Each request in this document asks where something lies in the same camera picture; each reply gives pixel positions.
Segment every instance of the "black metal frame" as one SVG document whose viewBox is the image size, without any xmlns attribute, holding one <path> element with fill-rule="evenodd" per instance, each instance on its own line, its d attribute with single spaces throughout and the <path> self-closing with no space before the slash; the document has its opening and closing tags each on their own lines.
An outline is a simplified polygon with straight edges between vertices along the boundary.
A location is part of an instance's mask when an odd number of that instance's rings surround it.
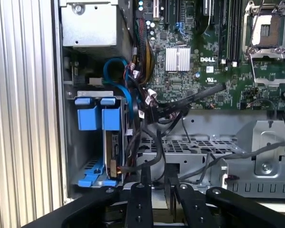
<svg viewBox="0 0 285 228">
<path fill-rule="evenodd" d="M 166 171 L 165 194 L 171 214 L 176 213 L 177 206 L 182 209 L 182 220 L 186 227 L 229 227 L 228 224 L 234 218 L 237 224 L 240 223 L 240 227 L 285 227 L 285 215 L 283 214 L 223 188 L 208 189 L 206 195 L 203 195 L 194 190 L 191 185 L 179 183 L 175 179 L 174 172 L 173 169 Z M 127 205 L 123 199 L 120 199 L 120 194 L 126 191 L 128 190 L 119 191 L 111 187 L 95 189 L 23 228 L 82 227 L 79 223 L 82 224 L 83 215 L 86 213 L 87 218 L 90 219 L 95 215 L 94 220 L 96 217 L 105 218 L 105 220 L 117 219 L 121 226 L 127 228 L 164 227 L 153 225 L 150 167 L 143 168 L 141 182 L 134 183 L 130 193 L 126 194 Z M 113 216 L 105 216 L 106 213 L 111 213 Z"/>
</svg>

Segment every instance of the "cpu socket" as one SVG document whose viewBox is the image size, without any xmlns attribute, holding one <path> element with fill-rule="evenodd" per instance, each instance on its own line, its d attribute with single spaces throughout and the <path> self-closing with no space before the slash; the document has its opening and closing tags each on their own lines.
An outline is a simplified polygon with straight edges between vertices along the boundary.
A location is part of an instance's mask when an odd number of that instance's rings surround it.
<svg viewBox="0 0 285 228">
<path fill-rule="evenodd" d="M 278 5 L 264 4 L 262 8 L 253 1 L 248 2 L 244 15 L 243 53 L 247 60 L 264 56 L 285 58 L 285 1 Z"/>
</svg>

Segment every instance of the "white connector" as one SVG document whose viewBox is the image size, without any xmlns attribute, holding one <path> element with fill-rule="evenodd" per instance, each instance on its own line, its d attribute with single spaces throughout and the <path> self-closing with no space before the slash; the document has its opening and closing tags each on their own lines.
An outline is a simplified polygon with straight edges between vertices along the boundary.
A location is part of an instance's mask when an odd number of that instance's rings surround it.
<svg viewBox="0 0 285 228">
<path fill-rule="evenodd" d="M 160 18 L 160 0 L 153 0 L 153 18 Z"/>
</svg>

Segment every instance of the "green circuit board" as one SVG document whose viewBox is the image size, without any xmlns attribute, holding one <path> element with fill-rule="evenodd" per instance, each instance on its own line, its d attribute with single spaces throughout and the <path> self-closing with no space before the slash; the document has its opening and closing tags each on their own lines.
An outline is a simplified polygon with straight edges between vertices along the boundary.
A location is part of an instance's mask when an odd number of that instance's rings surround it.
<svg viewBox="0 0 285 228">
<path fill-rule="evenodd" d="M 279 110 L 285 110 L 285 101 L 281 93 L 285 84 L 266 86 L 254 82 L 252 67 L 241 54 L 241 61 L 237 67 L 219 62 L 220 52 L 220 24 L 222 18 L 209 26 L 205 34 L 197 34 L 196 0 L 181 0 L 180 19 L 184 23 L 184 35 L 175 29 L 176 0 L 170 0 L 169 25 L 165 24 L 163 7 L 160 17 L 153 19 L 155 27 L 150 28 L 149 39 L 154 50 L 156 66 L 149 87 L 157 92 L 160 102 L 175 101 L 204 90 L 218 82 L 224 82 L 227 89 L 209 97 L 206 100 L 192 104 L 193 109 L 242 109 L 241 104 L 247 104 L 258 98 L 268 98 Z M 245 9 L 248 1 L 243 1 Z M 265 3 L 276 3 L 280 0 L 266 0 Z M 153 12 L 153 1 L 144 1 L 144 13 L 150 18 Z M 173 47 L 190 47 L 190 69 L 184 72 L 169 72 L 166 70 L 166 49 Z M 254 60 L 256 76 L 274 80 L 285 78 L 284 59 Z M 267 102 L 259 102 L 253 109 L 271 109 Z"/>
</svg>

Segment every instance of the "chipset heatsink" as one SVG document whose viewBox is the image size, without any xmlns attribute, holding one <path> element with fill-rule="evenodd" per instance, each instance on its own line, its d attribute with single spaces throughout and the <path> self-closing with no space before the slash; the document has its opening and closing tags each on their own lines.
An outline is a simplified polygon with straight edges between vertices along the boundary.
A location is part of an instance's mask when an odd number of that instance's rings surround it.
<svg viewBox="0 0 285 228">
<path fill-rule="evenodd" d="M 249 1 L 244 15 L 243 53 L 247 60 L 285 58 L 285 1 L 262 8 Z"/>
<path fill-rule="evenodd" d="M 166 48 L 166 71 L 190 71 L 190 47 Z"/>
</svg>

